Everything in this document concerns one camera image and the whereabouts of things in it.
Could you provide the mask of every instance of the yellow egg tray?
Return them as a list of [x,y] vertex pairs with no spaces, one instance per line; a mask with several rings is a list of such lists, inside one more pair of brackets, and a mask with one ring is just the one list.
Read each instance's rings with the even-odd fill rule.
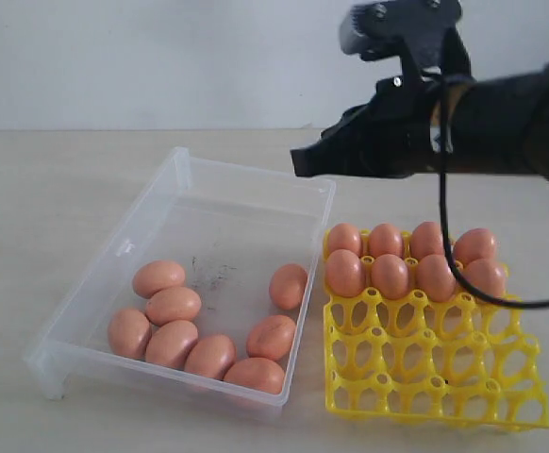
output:
[[[368,234],[361,231],[364,250]],[[413,274],[417,261],[409,255],[410,233],[403,237]],[[369,271],[374,259],[361,260]],[[390,301],[370,286],[353,298],[333,294],[326,284],[325,289],[330,296],[324,306],[329,411],[348,419],[440,421],[456,428],[549,428],[536,364],[539,341],[522,332],[520,310],[480,304],[460,291],[436,303],[420,290]],[[505,298],[519,300],[511,294]]]

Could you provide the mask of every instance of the white table surface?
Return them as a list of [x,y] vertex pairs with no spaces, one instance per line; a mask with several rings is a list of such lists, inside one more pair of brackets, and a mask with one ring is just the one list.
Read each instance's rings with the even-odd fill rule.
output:
[[[351,424],[324,409],[323,293],[313,292],[290,402],[274,424],[74,378],[61,401],[43,399],[21,355],[59,300],[175,145],[197,157],[291,171],[288,150],[314,130],[0,132],[0,452],[522,452],[549,451],[549,430]],[[436,179],[338,179],[330,224],[436,219]],[[490,227],[512,270],[509,288],[549,295],[549,184],[536,178],[451,179],[455,235]],[[549,394],[549,311],[526,313],[541,339]]]

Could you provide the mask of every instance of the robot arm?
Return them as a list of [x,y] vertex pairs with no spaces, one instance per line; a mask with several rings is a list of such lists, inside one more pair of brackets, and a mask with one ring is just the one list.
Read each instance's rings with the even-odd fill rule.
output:
[[297,176],[405,177],[437,172],[439,68],[449,90],[447,171],[541,175],[549,180],[549,65],[475,81],[458,35],[458,0],[396,0],[353,7],[341,49],[365,61],[392,56],[403,73],[381,80],[364,105],[347,110],[312,146],[294,149]]

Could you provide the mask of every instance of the screw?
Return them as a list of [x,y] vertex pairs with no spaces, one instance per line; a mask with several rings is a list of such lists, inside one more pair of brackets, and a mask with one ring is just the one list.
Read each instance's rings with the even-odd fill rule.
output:
[[384,17],[386,17],[387,12],[388,9],[381,3],[375,3],[373,5],[373,14],[378,21],[383,21]]

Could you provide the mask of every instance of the white wall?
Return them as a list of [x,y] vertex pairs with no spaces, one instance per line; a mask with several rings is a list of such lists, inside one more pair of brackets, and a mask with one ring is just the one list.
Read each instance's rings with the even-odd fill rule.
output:
[[[0,128],[327,126],[397,70],[339,50],[353,3],[0,0]],[[549,0],[463,7],[476,76],[549,60]]]

